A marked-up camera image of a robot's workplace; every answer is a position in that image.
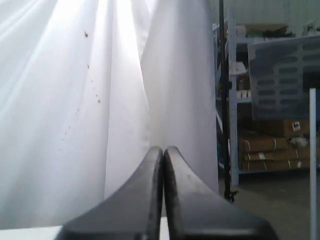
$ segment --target white wall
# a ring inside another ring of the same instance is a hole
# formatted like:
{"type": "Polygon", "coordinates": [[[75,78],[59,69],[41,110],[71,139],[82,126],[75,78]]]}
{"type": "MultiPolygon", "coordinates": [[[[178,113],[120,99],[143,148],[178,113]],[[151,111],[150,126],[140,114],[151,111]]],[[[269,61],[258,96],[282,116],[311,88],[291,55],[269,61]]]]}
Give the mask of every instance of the white wall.
{"type": "MultiPolygon", "coordinates": [[[[210,2],[213,19],[219,22],[219,0],[210,2]]],[[[224,0],[225,16],[230,7],[239,24],[287,23],[297,35],[302,33],[304,23],[320,18],[320,0],[224,0]]]]}

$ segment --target black plastic piece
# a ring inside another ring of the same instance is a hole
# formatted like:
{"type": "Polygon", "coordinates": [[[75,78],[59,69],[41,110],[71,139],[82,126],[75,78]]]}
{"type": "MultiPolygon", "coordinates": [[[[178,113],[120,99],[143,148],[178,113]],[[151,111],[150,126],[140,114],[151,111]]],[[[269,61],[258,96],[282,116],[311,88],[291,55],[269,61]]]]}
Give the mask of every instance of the black plastic piece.
{"type": "Polygon", "coordinates": [[[65,224],[56,239],[158,240],[162,199],[163,153],[152,147],[117,192],[65,224]]]}
{"type": "Polygon", "coordinates": [[[172,240],[277,240],[270,224],[212,191],[176,147],[164,153],[164,197],[172,240]]]}
{"type": "Polygon", "coordinates": [[[320,89],[320,70],[317,72],[303,73],[303,90],[320,89]]]}

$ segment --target label on box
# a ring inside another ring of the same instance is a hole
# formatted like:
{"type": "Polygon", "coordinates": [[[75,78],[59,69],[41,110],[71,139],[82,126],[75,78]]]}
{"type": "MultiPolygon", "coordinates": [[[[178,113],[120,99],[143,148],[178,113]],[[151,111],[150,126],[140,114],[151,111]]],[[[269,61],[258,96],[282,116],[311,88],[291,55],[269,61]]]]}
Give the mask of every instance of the label on box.
{"type": "Polygon", "coordinates": [[[259,152],[258,154],[259,154],[259,159],[261,159],[261,160],[266,159],[265,154],[263,152],[259,152]]]}
{"type": "Polygon", "coordinates": [[[301,127],[300,127],[300,122],[299,121],[295,121],[292,123],[292,129],[293,131],[300,131],[301,130],[301,127]]]}

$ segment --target white curtain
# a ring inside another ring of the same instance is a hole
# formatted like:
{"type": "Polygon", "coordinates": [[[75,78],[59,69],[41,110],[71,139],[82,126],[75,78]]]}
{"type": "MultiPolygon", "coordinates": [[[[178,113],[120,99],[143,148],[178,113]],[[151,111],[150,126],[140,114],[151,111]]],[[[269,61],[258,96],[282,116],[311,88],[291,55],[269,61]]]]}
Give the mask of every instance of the white curtain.
{"type": "Polygon", "coordinates": [[[0,229],[82,214],[152,145],[178,146],[218,190],[209,11],[204,0],[0,1],[0,229]]]}

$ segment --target gray floor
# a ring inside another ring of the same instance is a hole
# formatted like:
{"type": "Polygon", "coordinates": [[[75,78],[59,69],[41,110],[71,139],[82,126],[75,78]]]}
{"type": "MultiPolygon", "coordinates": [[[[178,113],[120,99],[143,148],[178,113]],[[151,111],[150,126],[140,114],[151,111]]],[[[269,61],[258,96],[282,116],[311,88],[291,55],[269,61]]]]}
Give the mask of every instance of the gray floor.
{"type": "MultiPolygon", "coordinates": [[[[235,204],[267,219],[281,240],[308,240],[310,237],[309,172],[293,171],[243,175],[240,178],[235,204]]],[[[320,173],[317,178],[320,198],[320,173]]],[[[224,192],[224,180],[219,180],[224,192]]]]}

